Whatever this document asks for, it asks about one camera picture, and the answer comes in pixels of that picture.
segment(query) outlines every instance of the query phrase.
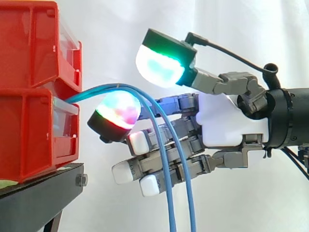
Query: white backdrop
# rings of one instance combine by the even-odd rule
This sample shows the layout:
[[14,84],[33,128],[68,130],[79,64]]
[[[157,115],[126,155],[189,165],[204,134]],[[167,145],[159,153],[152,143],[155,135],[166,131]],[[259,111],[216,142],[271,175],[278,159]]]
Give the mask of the white backdrop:
[[[111,82],[135,85],[154,98],[189,89],[161,89],[144,80],[135,55],[148,28],[178,39],[194,31],[261,66],[276,63],[284,87],[309,87],[309,1],[305,0],[59,0],[61,14],[83,43],[84,89]],[[212,73],[250,68],[198,48],[197,66]],[[130,157],[125,145],[102,143],[87,120],[100,97],[81,103],[80,162],[84,193],[63,213],[61,232],[165,232],[165,194],[143,198],[138,183],[118,186],[111,167]],[[149,126],[139,122],[135,130]],[[193,180],[199,232],[308,232],[309,183],[281,152],[250,156],[246,170]],[[189,231],[185,186],[174,189],[178,231]]]

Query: plastic drawer unit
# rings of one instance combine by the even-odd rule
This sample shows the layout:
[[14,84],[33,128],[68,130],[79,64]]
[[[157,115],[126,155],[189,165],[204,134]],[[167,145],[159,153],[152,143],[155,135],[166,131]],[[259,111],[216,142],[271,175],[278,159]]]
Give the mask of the plastic drawer unit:
[[22,183],[78,158],[77,105],[47,89],[7,89],[0,109],[0,180]]
[[52,1],[0,1],[0,88],[82,90],[81,43]]

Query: glowing dome light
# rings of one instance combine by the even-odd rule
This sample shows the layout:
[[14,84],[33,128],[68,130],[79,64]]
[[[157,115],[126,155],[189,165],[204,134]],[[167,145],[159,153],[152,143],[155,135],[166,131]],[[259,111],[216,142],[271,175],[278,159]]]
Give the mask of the glowing dome light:
[[136,56],[140,74],[149,82],[160,87],[172,87],[184,72],[181,63],[171,57],[157,53],[142,45]]
[[111,123],[130,130],[140,116],[140,102],[131,93],[116,90],[105,96],[96,111]]

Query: metal bolt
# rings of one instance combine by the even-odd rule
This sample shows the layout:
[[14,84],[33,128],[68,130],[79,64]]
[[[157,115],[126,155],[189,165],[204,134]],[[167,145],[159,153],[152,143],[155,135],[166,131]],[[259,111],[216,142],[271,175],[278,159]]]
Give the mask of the metal bolt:
[[88,175],[87,174],[78,174],[76,176],[76,186],[86,187],[88,184]]

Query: blue cable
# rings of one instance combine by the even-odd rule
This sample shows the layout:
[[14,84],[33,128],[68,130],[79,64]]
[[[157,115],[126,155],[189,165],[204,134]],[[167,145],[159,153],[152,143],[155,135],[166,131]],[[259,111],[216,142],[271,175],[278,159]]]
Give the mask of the blue cable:
[[140,89],[138,89],[134,86],[127,85],[127,84],[107,84],[107,85],[97,86],[97,87],[91,88],[89,90],[84,91],[83,93],[77,94],[77,95],[67,99],[67,102],[73,103],[73,101],[75,101],[75,100],[81,101],[81,100],[90,98],[92,96],[101,94],[103,90],[110,88],[110,87],[127,87],[127,88],[135,90],[136,92],[141,94],[144,98],[146,98],[158,110],[158,112],[162,116],[164,122],[166,123],[167,127],[169,128],[169,130],[171,132],[173,140],[175,141],[175,145],[178,149],[179,156],[180,156],[181,162],[183,164],[183,172],[184,172],[184,176],[185,176],[185,180],[186,180],[186,190],[187,190],[189,213],[190,213],[191,232],[196,232],[197,227],[196,227],[194,200],[193,200],[193,194],[192,194],[191,175],[190,175],[187,163],[186,163],[186,156],[183,153],[183,149],[182,149],[182,146],[179,142],[176,131],[175,131],[174,127],[172,126],[171,122],[169,121],[167,115],[165,114],[165,112],[161,108],[161,106],[152,97],[150,97],[147,93],[145,93],[144,91],[142,91],[142,90],[140,90]]
[[[132,90],[132,89],[127,88],[127,87],[119,87],[119,88],[108,88],[103,92],[101,91],[100,93],[103,94],[103,93],[107,93],[107,92],[111,92],[111,91],[117,91],[117,90],[123,90],[123,91],[127,91],[127,92],[131,93],[133,96],[135,96],[140,101],[140,103],[145,107],[146,111],[149,114],[149,118],[150,118],[150,120],[153,124],[155,135],[156,135],[156,138],[157,138],[157,141],[158,141],[158,146],[160,148],[159,150],[160,150],[160,155],[161,155],[161,160],[162,160],[163,174],[164,174],[164,179],[165,179],[165,187],[166,187],[168,209],[169,209],[169,230],[170,230],[170,232],[176,232],[177,229],[176,229],[176,221],[175,221],[175,213],[174,213],[174,205],[173,205],[172,181],[171,181],[170,173],[169,173],[169,161],[168,161],[168,157],[167,157],[167,154],[166,154],[165,146],[163,144],[162,136],[161,136],[161,133],[159,131],[158,123],[155,119],[155,116],[154,116],[151,108],[147,105],[145,100],[135,90]],[[76,101],[71,100],[70,103],[74,103],[74,102],[78,102],[78,101],[80,101],[80,100],[76,100]]]

